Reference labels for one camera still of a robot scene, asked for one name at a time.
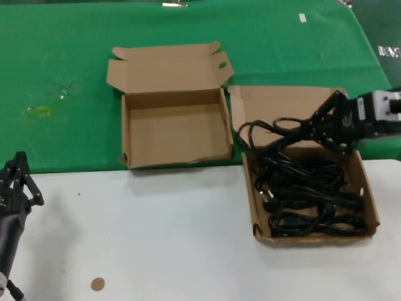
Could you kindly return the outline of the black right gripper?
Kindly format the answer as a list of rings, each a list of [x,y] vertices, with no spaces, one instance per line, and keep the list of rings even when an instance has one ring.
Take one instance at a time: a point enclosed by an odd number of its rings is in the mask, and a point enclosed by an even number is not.
[[[331,111],[331,124],[326,124]],[[302,140],[315,141],[339,155],[349,154],[361,139],[358,100],[341,97],[341,91],[335,90],[301,126]]]

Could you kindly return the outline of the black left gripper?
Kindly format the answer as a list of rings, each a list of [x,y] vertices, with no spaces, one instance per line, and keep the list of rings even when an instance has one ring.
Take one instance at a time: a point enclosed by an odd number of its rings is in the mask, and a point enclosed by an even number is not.
[[[44,205],[43,195],[29,174],[25,151],[17,151],[14,158],[5,163],[5,171],[1,173],[1,215],[28,215],[31,206]],[[24,193],[24,186],[32,194],[31,199]]]

